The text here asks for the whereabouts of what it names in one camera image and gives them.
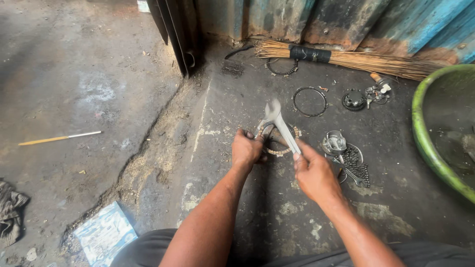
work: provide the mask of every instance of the blue paper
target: blue paper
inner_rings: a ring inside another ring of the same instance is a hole
[[[74,234],[93,267],[109,267],[119,250],[137,238],[116,201],[78,227]]]

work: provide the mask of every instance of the black tape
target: black tape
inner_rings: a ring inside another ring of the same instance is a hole
[[[332,52],[328,50],[289,45],[290,58],[328,63]]]

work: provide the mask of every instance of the gray rag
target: gray rag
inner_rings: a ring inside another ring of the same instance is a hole
[[[21,218],[18,210],[28,197],[13,191],[7,182],[0,181],[0,247],[8,247],[20,236]]]

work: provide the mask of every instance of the corrugated metal wall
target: corrugated metal wall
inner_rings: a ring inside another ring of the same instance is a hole
[[[475,0],[196,0],[203,32],[475,60]]]

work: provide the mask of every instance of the broom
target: broom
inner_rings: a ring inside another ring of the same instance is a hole
[[[257,57],[289,57],[344,67],[381,72],[401,78],[422,81],[427,75],[443,68],[443,65],[414,57],[395,57],[361,52],[328,51],[289,45],[277,41],[256,42]]]

